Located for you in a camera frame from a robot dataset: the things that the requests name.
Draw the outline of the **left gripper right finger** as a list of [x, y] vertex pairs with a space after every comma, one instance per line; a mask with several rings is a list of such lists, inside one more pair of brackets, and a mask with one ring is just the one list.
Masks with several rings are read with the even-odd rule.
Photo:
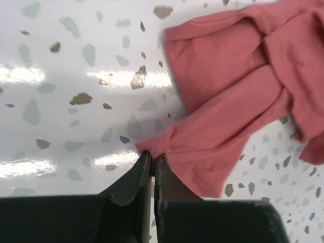
[[155, 165], [154, 215], [158, 242], [197, 242], [190, 211], [204, 200], [172, 172], [165, 154]]

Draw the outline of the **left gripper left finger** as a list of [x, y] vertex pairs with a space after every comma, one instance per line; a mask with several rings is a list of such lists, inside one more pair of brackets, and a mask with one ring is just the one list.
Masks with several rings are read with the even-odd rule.
[[149, 242], [149, 152], [99, 195], [97, 242]]

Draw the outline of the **salmon pink t shirt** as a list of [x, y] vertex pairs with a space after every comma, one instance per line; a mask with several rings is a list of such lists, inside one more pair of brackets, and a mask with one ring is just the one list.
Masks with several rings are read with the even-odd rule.
[[323, 1], [253, 4], [165, 30], [188, 117], [138, 142], [195, 194], [219, 197], [249, 137], [290, 114], [300, 159], [323, 163]]

